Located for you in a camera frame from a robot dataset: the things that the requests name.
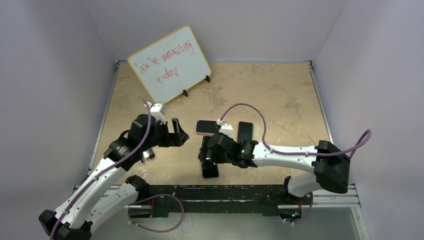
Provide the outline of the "translucent white phone case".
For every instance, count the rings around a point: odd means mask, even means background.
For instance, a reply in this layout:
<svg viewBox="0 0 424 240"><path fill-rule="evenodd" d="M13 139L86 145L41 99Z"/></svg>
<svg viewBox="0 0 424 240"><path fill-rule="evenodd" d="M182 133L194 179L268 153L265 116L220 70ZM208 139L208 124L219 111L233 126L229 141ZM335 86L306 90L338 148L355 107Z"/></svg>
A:
<svg viewBox="0 0 424 240"><path fill-rule="evenodd" d="M220 177L219 166L215 163L202 164L201 171L204 179L218 179Z"/></svg>

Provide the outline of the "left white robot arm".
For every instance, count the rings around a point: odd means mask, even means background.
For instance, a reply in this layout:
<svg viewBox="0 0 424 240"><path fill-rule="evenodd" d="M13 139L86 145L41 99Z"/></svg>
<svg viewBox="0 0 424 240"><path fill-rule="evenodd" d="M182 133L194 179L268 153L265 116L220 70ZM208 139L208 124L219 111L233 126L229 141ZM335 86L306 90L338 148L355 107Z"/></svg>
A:
<svg viewBox="0 0 424 240"><path fill-rule="evenodd" d="M172 194L154 190L143 178L133 175L107 197L112 184L142 161L143 153L154 147L181 147L190 138L177 118L172 119L173 132L161 113L141 114L113 141L97 167L82 185L54 210L44 210L39 221L51 240L89 240L106 220L127 205L160 199L174 199L181 210L182 202Z"/></svg>

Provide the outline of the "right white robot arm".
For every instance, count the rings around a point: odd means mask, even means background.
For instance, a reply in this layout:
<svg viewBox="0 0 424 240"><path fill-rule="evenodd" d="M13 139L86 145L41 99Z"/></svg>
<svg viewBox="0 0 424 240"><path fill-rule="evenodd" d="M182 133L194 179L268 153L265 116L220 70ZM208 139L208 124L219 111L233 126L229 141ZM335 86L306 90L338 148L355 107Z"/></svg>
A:
<svg viewBox="0 0 424 240"><path fill-rule="evenodd" d="M283 167L302 170L284 180L280 196L288 204L320 189L345 194L351 159L326 140L304 147L266 146L256 140L236 142L223 133L204 136L199 149L201 162L232 164L239 168Z"/></svg>

